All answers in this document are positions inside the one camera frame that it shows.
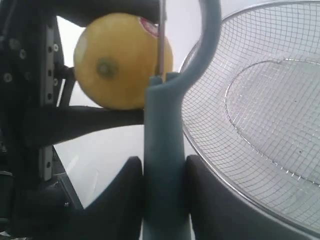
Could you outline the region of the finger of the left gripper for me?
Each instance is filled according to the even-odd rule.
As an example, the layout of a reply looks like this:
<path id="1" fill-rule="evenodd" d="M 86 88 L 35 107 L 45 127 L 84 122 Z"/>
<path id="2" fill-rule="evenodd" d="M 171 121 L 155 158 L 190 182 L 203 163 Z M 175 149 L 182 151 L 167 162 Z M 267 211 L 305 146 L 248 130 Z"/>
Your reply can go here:
<path id="1" fill-rule="evenodd" d="M 158 23 L 158 0 L 57 0 L 56 14 L 80 26 L 86 27 L 95 19 L 112 13 L 125 13 L 143 17 Z"/>

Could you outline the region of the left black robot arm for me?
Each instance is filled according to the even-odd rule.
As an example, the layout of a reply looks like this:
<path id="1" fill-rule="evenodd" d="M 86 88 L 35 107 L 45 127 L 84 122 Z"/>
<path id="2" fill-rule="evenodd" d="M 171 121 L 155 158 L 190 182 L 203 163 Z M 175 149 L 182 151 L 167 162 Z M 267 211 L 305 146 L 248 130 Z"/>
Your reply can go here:
<path id="1" fill-rule="evenodd" d="M 0 3 L 0 231 L 9 239 L 137 240 L 142 162 L 128 158 L 83 207 L 54 145 L 141 125 L 144 112 L 69 104 L 76 70 L 64 65 L 57 17 L 86 27 L 111 13 L 157 23 L 157 0 L 3 0 Z"/>

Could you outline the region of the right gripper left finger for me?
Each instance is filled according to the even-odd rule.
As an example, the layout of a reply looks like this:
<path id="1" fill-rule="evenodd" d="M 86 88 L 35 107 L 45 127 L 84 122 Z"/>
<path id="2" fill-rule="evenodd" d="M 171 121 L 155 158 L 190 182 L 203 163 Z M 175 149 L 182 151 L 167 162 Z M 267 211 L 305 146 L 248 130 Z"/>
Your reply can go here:
<path id="1" fill-rule="evenodd" d="M 33 240 L 137 240 L 143 212 L 142 162 L 132 156 L 85 208 L 75 207 L 58 181 L 18 191 L 14 236 Z"/>

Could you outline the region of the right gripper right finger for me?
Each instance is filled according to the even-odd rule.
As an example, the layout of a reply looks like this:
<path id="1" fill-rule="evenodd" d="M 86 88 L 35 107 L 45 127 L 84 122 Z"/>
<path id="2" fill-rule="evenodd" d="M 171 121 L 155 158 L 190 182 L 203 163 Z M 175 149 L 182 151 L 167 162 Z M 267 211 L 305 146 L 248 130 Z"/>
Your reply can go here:
<path id="1" fill-rule="evenodd" d="M 262 211 L 216 176 L 197 155 L 185 162 L 185 192 L 197 240 L 318 240 Z"/>

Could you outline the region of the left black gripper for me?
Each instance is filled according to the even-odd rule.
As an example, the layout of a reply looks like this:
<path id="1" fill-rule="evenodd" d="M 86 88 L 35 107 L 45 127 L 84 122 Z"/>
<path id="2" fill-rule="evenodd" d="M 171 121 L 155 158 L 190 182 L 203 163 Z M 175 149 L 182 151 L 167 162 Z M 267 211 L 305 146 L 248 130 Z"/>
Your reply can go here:
<path id="1" fill-rule="evenodd" d="M 54 146 L 144 124 L 144 111 L 68 106 L 58 15 L 51 1 L 0 3 L 0 134 L 15 195 L 52 180 Z"/>

